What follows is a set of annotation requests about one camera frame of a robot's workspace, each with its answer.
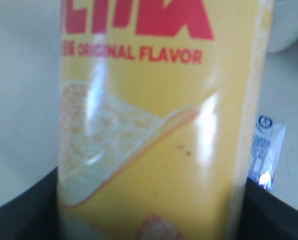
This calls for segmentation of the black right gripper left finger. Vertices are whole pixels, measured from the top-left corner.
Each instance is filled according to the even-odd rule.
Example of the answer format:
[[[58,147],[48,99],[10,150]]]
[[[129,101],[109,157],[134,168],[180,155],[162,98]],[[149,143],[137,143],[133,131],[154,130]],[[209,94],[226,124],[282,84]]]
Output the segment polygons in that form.
[[[0,240],[59,240],[57,169],[0,207]]]

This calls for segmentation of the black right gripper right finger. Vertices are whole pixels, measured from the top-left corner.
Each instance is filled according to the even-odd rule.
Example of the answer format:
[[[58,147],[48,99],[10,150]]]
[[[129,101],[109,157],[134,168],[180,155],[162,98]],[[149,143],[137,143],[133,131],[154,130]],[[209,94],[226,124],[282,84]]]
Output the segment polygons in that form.
[[[248,179],[240,220],[241,240],[298,240],[298,210]]]

